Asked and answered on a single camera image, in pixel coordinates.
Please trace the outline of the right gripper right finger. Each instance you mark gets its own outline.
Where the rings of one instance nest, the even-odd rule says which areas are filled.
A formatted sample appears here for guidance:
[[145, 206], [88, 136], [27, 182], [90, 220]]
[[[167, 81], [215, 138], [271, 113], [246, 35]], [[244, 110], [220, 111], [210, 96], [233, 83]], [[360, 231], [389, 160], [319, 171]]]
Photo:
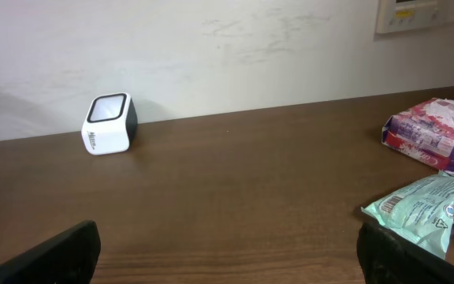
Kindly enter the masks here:
[[454, 284], [452, 264], [378, 224], [362, 224], [356, 252], [366, 284]]

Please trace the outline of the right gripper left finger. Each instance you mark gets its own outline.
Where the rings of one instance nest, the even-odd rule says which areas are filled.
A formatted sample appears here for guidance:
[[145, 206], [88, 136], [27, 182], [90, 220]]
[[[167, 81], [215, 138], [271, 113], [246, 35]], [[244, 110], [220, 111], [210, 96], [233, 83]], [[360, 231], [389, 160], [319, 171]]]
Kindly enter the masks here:
[[100, 250], [96, 223], [80, 222], [0, 264], [0, 284], [89, 284]]

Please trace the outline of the mint green wipes packet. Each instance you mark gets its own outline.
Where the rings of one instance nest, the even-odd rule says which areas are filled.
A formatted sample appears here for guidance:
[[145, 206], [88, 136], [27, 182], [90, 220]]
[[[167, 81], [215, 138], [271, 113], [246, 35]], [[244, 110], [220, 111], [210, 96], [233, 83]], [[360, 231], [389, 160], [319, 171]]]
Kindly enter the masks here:
[[440, 172], [362, 208], [379, 225], [444, 259], [454, 224], [454, 177]]

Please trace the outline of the red floral tissue pack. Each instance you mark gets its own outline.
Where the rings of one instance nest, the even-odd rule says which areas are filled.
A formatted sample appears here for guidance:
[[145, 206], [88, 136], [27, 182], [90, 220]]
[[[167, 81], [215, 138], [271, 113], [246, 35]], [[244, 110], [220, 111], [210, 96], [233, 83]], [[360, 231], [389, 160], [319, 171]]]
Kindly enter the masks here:
[[381, 142], [454, 177], [454, 100], [432, 98], [394, 114]]

